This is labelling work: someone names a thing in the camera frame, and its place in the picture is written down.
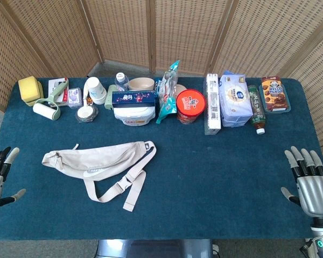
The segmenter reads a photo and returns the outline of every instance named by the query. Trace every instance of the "blue box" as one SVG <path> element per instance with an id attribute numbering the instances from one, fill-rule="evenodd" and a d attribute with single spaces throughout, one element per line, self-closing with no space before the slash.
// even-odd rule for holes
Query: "blue box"
<path id="1" fill-rule="evenodd" d="M 139 106 L 155 106 L 154 90 L 113 91 L 114 108 L 136 108 Z"/>

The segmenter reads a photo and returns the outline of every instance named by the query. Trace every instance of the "red canister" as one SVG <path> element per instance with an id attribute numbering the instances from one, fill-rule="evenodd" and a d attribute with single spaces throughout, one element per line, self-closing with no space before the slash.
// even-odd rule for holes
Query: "red canister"
<path id="1" fill-rule="evenodd" d="M 206 100 L 201 92 L 189 89 L 178 95 L 176 105 L 178 120 L 183 124 L 190 124 L 205 110 Z"/>

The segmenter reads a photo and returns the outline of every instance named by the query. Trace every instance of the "fanny pack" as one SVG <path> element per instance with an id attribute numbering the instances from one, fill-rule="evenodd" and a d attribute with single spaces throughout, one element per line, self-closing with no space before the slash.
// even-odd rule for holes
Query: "fanny pack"
<path id="1" fill-rule="evenodd" d="M 82 150 L 77 150 L 77 147 L 78 144 L 73 149 L 49 152 L 44 155 L 42 164 L 56 168 L 67 176 L 83 179 L 88 196 L 96 202 L 109 202 L 131 186 L 123 208 L 133 211 L 146 178 L 143 168 L 157 151 L 153 142 L 137 141 Z M 97 197 L 94 181 L 117 175 L 129 167 L 131 168 L 120 181 L 103 196 Z"/>

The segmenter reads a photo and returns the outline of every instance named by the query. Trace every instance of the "plastic bottle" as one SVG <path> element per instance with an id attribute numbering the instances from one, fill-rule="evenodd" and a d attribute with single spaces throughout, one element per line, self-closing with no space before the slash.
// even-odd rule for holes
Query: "plastic bottle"
<path id="1" fill-rule="evenodd" d="M 253 112 L 253 115 L 251 117 L 251 123 L 256 128 L 257 134 L 264 134 L 265 115 L 263 111 L 261 98 L 259 96 L 258 87 L 256 87 L 255 85 L 249 85 L 248 91 Z"/>
<path id="2" fill-rule="evenodd" d="M 128 77 L 124 73 L 116 74 L 115 84 L 118 91 L 127 91 L 130 88 Z"/>

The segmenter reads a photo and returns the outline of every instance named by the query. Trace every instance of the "blue tablecloth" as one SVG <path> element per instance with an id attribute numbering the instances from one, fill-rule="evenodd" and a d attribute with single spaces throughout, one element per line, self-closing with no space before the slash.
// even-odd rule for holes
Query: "blue tablecloth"
<path id="1" fill-rule="evenodd" d="M 202 91 L 203 78 L 179 78 L 187 88 Z M 39 79 L 47 96 L 47 78 Z M 86 78 L 70 78 L 71 88 Z M 100 78 L 106 88 L 113 78 Z M 288 202 L 281 186 L 296 193 L 284 157 L 292 145 L 320 147 L 300 83 L 282 80 L 291 102 L 289 113 L 269 115 L 266 133 L 257 135 L 249 123 L 223 128 L 205 136 L 203 116 L 183 125 L 175 115 L 160 125 L 155 119 L 129 127 L 112 111 L 99 106 L 92 123 L 79 124 L 76 110 L 61 107 L 51 121 L 33 113 L 20 100 L 18 85 L 0 131 L 0 150 L 19 147 L 3 196 L 21 188 L 26 195 L 0 208 L 2 239 L 203 239 L 304 238 L 310 236 L 311 218 Z M 259 85 L 258 78 L 247 83 Z M 89 199 L 82 180 L 41 164 L 45 153 L 151 140 L 157 154 L 145 167 L 146 181 L 134 212 L 122 209 L 128 194 L 109 203 Z M 119 174 L 97 184 L 98 195 L 117 182 Z"/>

